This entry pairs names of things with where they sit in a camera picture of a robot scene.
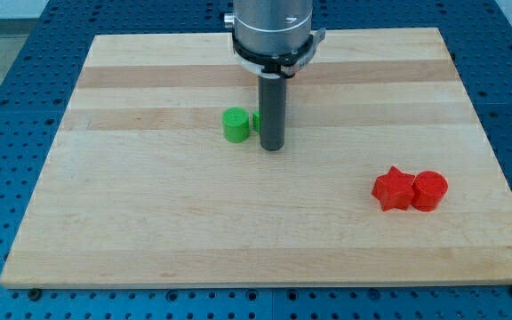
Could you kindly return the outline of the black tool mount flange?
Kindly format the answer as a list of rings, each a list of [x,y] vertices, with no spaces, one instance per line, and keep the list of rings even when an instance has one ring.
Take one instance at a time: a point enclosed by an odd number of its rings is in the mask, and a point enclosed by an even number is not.
[[[316,49],[325,39],[326,29],[320,28],[308,35],[306,42],[298,49],[282,55],[264,55],[245,48],[232,32],[232,45],[236,60],[249,72],[267,79],[293,78],[304,69],[316,54]]]

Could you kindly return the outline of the grey cylindrical pointer rod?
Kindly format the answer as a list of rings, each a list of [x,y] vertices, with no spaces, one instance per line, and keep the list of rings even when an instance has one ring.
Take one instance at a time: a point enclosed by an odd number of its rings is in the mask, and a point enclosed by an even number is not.
[[[284,146],[286,80],[259,78],[260,145],[267,151]]]

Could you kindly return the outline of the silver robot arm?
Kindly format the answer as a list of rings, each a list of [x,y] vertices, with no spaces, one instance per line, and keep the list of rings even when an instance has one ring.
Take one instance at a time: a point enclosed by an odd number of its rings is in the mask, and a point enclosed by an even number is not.
[[[284,146],[287,81],[314,58],[326,30],[311,29],[311,0],[237,0],[223,16],[241,66],[258,76],[260,145]]]

